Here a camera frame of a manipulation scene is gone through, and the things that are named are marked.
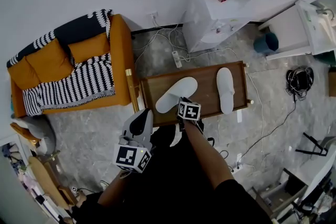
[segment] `wooden tray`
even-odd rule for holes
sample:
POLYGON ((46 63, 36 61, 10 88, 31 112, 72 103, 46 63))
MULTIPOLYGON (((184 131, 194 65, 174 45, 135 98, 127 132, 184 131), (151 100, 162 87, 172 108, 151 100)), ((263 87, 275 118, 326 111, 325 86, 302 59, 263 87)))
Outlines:
POLYGON ((177 81, 185 77, 193 77, 197 80, 196 92, 190 97, 193 102, 201 104, 201 118, 216 116, 222 113, 220 110, 219 95, 216 76, 220 68, 228 68, 233 77, 235 88, 234 110, 247 107, 247 92, 244 64, 242 61, 224 63, 221 65, 194 68, 176 73, 147 77, 140 80, 141 94, 146 108, 153 111, 154 126, 162 126, 177 123, 177 106, 167 113, 161 114, 156 108, 157 100, 177 81))

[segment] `wooden table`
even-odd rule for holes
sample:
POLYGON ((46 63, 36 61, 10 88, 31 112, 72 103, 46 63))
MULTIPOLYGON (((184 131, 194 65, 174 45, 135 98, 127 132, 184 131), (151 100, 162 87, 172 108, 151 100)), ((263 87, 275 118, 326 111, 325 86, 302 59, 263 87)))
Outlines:
POLYGON ((140 80, 140 90, 145 107, 153 112, 154 126, 177 123, 177 106, 167 113, 161 114, 156 110, 155 104, 172 85, 185 77, 193 77, 198 83, 197 90, 190 99, 202 106, 201 118, 221 114, 216 77, 217 72, 222 67, 228 68, 233 77, 235 89, 234 110, 246 108, 248 100, 244 63, 242 61, 152 76, 140 80))
POLYGON ((38 158, 33 156, 29 157, 28 161, 37 182, 45 194, 48 195, 57 206, 68 210, 69 205, 74 206, 77 203, 70 189, 60 186, 49 163, 43 164, 38 158))

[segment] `wall socket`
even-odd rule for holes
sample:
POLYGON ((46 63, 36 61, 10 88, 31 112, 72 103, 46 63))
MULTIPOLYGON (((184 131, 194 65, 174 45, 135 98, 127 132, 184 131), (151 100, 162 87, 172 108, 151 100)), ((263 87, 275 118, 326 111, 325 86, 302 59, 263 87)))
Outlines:
POLYGON ((153 19, 153 18, 157 19, 158 16, 159 16, 157 11, 155 11, 155 10, 152 11, 152 12, 148 12, 147 15, 148 15, 148 17, 150 17, 150 19, 153 19))

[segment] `gray pillow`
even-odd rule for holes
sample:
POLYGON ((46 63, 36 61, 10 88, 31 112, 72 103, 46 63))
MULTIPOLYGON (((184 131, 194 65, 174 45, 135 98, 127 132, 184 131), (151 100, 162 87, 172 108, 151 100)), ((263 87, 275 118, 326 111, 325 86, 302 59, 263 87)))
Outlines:
POLYGON ((24 118, 20 118, 20 120, 27 124, 29 131, 34 137, 44 139, 47 146, 46 154, 52 154, 55 151, 56 137, 44 115, 35 117, 26 116, 24 118))

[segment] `tile floor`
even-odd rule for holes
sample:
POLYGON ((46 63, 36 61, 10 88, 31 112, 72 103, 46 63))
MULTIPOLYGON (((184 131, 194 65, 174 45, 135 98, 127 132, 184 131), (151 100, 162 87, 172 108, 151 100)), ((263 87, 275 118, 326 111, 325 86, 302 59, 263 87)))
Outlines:
MULTIPOLYGON (((162 30, 165 36, 170 30, 162 30)), ((146 45, 156 32, 135 35, 134 58, 143 52, 137 50, 146 45)), ((271 136, 254 146, 242 162, 249 166, 236 174, 236 179, 246 188, 262 188, 278 179, 284 167, 296 169, 307 159, 307 155, 294 149, 311 148, 302 132, 323 139, 330 127, 330 135, 336 135, 336 99, 328 97, 328 66, 314 60, 312 56, 297 56, 266 61, 263 55, 254 52, 253 40, 259 35, 255 25, 247 25, 224 41, 217 49, 229 47, 239 60, 249 64, 248 72, 258 89, 265 121, 264 135, 282 123, 294 108, 292 97, 285 91, 285 74, 296 66, 310 66, 315 81, 304 101, 297 102, 296 110, 283 126, 271 136)), ((171 41, 185 47, 181 33, 171 33, 171 41)), ((177 49, 187 57, 186 51, 177 49)), ((178 71, 171 56, 172 47, 162 36, 157 36, 136 63, 139 78, 178 71)), ((216 65, 236 61, 230 50, 199 56, 190 62, 183 61, 182 69, 216 65)), ((248 97, 254 104, 243 109, 243 121, 237 123, 236 112, 204 120, 205 135, 215 138, 215 148, 228 150, 226 158, 234 166, 238 153, 244 153, 261 137, 262 117, 260 102, 252 82, 247 77, 248 97)), ((111 106, 88 111, 59 113, 48 116, 57 135, 57 148, 61 150, 59 161, 64 180, 69 185, 99 190, 99 180, 110 182, 118 173, 112 165, 114 143, 118 142, 123 122, 133 113, 132 106, 111 106)))

